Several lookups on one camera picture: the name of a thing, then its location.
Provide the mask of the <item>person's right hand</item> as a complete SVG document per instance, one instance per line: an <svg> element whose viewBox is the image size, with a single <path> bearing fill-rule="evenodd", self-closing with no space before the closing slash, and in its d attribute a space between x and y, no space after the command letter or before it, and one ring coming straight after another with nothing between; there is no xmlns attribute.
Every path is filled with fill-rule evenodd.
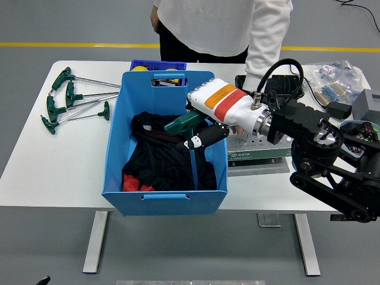
<svg viewBox="0 0 380 285"><path fill-rule="evenodd" d="M150 15L151 25L155 33L160 33L161 21L158 16L158 7L153 5Z"/></svg>

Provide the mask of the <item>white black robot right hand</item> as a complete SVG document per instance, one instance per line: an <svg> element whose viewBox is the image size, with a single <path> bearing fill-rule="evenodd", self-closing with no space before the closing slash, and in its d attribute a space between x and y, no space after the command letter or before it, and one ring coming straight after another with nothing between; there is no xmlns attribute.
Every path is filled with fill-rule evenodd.
<svg viewBox="0 0 380 285"><path fill-rule="evenodd" d="M205 149L229 135L230 126L239 125L251 135L264 135L265 120L269 116L264 104L255 106L255 100L244 91L215 78L205 82L188 93L188 99L195 110L216 122L200 131L185 142L180 149Z"/></svg>

